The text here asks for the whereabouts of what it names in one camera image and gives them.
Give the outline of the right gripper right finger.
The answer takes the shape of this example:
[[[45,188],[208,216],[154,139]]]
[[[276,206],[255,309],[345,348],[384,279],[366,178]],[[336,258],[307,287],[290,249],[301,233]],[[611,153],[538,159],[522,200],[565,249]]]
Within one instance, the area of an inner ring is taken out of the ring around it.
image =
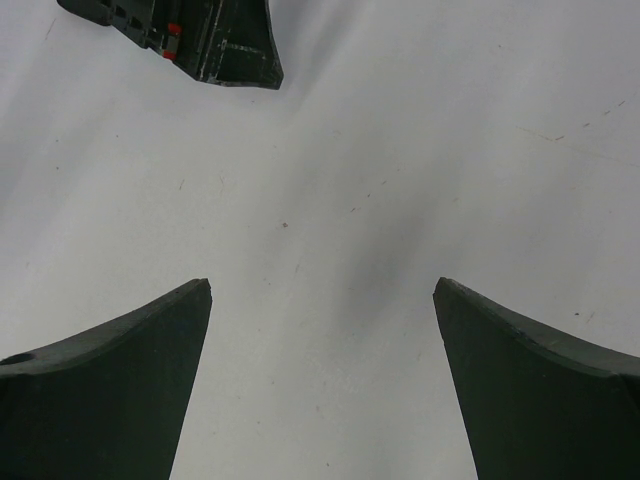
[[[452,279],[433,301],[478,478],[638,478],[638,358]]]

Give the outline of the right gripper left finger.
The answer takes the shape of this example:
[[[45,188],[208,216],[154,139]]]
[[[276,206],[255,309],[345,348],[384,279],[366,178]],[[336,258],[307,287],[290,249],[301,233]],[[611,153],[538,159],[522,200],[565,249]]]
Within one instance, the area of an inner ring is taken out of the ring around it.
[[[4,479],[167,479],[212,307],[194,279],[1,362]]]

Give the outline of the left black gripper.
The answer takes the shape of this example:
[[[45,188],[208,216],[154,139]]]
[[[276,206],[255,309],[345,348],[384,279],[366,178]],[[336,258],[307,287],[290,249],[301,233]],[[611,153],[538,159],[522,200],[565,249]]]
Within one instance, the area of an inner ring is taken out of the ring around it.
[[[196,81],[277,90],[284,71],[266,0],[58,0],[67,12],[110,26]]]

